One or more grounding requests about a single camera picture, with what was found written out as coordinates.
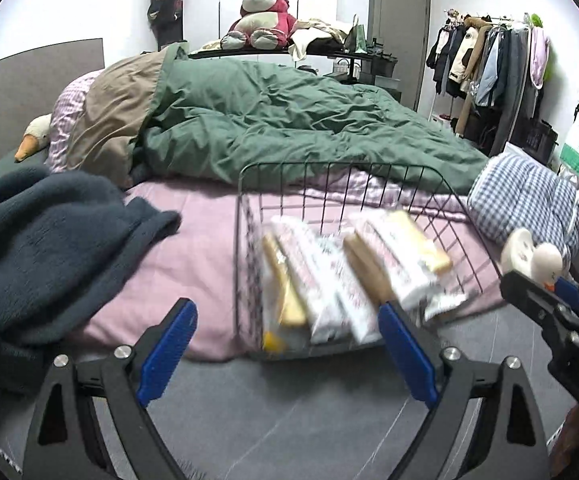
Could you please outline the clothes rack with garments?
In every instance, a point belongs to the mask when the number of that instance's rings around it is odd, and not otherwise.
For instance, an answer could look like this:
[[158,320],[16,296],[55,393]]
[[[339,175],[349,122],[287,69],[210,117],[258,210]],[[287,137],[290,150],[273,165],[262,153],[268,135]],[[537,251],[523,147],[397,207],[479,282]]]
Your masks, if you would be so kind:
[[445,14],[426,66],[433,98],[449,99],[450,107],[445,114],[431,108],[428,119],[488,157],[518,148],[545,165],[557,145],[553,127],[540,117],[555,55],[541,18]]

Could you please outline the pink bed sheet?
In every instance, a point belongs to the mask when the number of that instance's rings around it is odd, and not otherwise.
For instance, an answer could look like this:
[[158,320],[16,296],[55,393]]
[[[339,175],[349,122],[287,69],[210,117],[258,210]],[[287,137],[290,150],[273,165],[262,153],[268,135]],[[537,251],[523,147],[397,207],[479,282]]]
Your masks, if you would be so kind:
[[203,180],[148,181],[126,200],[173,210],[180,223],[163,240],[140,250],[134,266],[104,288],[103,296],[76,300],[76,252],[57,245],[64,257],[54,269],[41,272],[50,295],[50,312],[69,315],[60,333],[84,344],[133,344],[143,330],[160,322],[178,297],[193,299],[200,323],[190,356],[201,361],[234,358],[238,349],[232,322],[233,240],[236,193],[218,182]]

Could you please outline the blue checked pillow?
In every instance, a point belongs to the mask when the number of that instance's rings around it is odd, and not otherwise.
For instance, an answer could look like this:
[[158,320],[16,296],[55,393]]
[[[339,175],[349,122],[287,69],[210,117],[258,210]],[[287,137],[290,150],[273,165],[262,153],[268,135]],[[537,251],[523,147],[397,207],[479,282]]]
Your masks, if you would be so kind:
[[516,229],[550,243],[570,263],[579,249],[579,191],[535,160],[514,153],[492,157],[467,195],[480,233],[504,245]]

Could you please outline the green duvet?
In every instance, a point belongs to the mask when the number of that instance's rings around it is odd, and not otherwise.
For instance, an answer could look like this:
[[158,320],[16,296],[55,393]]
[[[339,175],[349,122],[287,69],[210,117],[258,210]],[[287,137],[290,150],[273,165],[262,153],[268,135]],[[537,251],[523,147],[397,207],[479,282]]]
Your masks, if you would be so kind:
[[191,177],[271,188],[341,169],[465,195],[483,153],[379,87],[340,84],[243,58],[191,60],[171,44],[140,133],[134,178]]

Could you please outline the grey headboard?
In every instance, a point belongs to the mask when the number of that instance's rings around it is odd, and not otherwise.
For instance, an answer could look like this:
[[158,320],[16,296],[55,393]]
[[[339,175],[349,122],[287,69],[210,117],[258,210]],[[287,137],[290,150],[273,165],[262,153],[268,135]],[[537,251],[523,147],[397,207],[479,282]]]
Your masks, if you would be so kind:
[[50,44],[0,60],[0,159],[16,148],[33,118],[49,113],[60,92],[104,66],[100,38]]

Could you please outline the grey door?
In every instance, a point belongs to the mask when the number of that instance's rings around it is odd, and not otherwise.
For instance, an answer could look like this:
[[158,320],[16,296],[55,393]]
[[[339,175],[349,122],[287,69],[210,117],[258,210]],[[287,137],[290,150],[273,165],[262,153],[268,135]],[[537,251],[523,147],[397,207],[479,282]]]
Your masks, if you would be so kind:
[[398,59],[400,103],[417,110],[425,74],[431,0],[370,0],[369,39]]

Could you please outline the pink plush bear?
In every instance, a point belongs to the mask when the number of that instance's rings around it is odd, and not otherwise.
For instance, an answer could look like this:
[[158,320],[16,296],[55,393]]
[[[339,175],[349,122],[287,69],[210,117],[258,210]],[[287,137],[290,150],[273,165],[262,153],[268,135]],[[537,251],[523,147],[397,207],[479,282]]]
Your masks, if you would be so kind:
[[224,51],[275,51],[287,47],[296,18],[288,0],[242,0],[240,18],[221,38]]

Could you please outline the bagged bread slice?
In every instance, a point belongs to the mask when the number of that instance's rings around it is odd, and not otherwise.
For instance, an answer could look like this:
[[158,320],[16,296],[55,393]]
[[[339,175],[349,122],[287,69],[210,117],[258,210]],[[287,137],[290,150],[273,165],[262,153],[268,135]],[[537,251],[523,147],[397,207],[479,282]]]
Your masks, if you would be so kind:
[[376,308],[396,299],[387,272],[358,234],[348,234],[344,238],[344,253],[349,266]]

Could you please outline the dark teal fleece blanket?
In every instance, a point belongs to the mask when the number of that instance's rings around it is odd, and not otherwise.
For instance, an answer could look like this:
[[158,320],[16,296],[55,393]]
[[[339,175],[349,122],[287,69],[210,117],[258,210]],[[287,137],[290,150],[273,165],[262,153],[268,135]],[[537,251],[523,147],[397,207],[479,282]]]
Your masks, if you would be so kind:
[[120,292],[181,216],[104,177],[40,167],[0,177],[0,390],[34,390],[47,350]]

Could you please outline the white red-text snack packet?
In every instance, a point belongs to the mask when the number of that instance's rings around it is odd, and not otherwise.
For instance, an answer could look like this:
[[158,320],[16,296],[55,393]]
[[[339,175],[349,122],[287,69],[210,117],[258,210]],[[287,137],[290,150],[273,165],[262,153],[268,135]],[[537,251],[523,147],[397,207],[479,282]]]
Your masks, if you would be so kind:
[[291,216],[273,217],[271,231],[306,308],[312,344],[346,337],[348,324],[339,305],[335,275],[327,266],[317,234],[309,224]]

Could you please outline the white duck toy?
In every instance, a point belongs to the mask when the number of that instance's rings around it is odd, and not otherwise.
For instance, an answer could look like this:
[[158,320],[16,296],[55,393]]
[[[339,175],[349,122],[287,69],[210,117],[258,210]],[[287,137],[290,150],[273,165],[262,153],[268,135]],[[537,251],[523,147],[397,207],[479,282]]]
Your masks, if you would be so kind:
[[517,271],[553,292],[563,274],[564,260],[555,245],[536,245],[530,231],[520,228],[514,230],[504,244],[501,269],[504,274]]

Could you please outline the white goose plush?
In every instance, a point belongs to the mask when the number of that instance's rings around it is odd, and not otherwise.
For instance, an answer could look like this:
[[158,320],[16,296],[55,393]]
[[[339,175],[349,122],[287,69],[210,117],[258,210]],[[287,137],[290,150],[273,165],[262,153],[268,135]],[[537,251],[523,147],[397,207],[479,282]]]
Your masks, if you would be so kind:
[[37,152],[46,148],[50,143],[50,118],[51,114],[41,115],[32,119],[26,130],[18,150],[14,155],[15,162],[23,162]]

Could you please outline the brown duvet lining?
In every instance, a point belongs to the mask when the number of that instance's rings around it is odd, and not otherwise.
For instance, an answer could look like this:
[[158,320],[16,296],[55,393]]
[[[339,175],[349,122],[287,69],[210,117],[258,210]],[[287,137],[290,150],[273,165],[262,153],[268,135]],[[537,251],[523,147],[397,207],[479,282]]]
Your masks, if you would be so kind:
[[67,170],[105,177],[122,190],[132,188],[133,144],[152,113],[162,70],[178,52],[180,46],[170,44],[125,58],[95,78],[70,133]]

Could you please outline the grey blue snack packet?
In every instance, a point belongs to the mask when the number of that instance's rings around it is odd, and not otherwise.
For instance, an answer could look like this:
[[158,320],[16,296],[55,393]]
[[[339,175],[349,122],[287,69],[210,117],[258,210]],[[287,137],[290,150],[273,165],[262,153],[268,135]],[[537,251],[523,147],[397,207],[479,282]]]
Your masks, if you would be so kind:
[[336,236],[319,239],[327,275],[333,282],[338,304],[356,344],[374,344],[382,339],[377,325],[376,307],[367,296]]

